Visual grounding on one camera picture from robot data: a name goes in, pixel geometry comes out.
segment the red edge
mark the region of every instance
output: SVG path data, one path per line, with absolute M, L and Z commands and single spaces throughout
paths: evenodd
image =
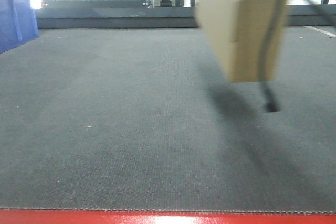
M 1 224 L 336 224 L 336 215 L 0 210 Z

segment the gray carpet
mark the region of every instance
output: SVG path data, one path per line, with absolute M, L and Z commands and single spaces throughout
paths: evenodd
M 267 114 L 198 29 L 42 30 L 0 55 L 0 207 L 336 212 L 335 42 L 286 28 Z

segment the blue container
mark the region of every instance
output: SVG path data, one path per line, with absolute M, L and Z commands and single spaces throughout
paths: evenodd
M 30 0 L 0 0 L 0 53 L 38 37 Z

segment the black cable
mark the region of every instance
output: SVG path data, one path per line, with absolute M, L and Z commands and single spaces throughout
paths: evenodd
M 278 22 L 280 21 L 282 15 L 282 12 L 279 11 L 277 8 L 277 4 L 280 3 L 281 1 L 282 0 L 275 1 L 273 15 L 268 25 L 267 32 L 265 34 L 264 40 L 260 48 L 259 61 L 258 61 L 258 80 L 260 83 L 261 91 L 266 99 L 265 109 L 267 110 L 267 112 L 278 112 L 280 110 L 279 105 L 267 83 L 265 63 L 266 63 L 267 51 L 273 39 L 275 28 L 278 25 Z M 317 14 L 321 14 L 322 17 L 336 29 L 336 20 L 333 19 L 330 14 L 328 14 L 323 8 L 321 8 L 320 5 L 314 4 L 313 1 L 311 0 L 306 1 L 309 2 L 310 7 Z
M 264 39 L 261 44 L 259 60 L 258 60 L 258 81 L 260 84 L 260 89 L 265 96 L 266 104 L 265 109 L 267 112 L 278 112 L 280 110 L 279 105 L 267 83 L 266 77 L 266 58 L 267 51 L 273 40 L 274 33 L 276 31 L 276 26 L 279 24 L 279 21 L 283 15 L 283 10 L 278 9 L 278 3 L 281 3 L 283 0 L 275 0 L 274 9 L 272 18 L 269 22 L 268 29 L 265 33 Z

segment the cardboard box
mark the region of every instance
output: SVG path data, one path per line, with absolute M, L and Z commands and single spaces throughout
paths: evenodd
M 281 12 L 266 60 L 266 78 L 273 80 L 286 21 L 286 0 L 200 0 L 196 18 L 230 82 L 258 81 L 261 44 L 274 13 Z

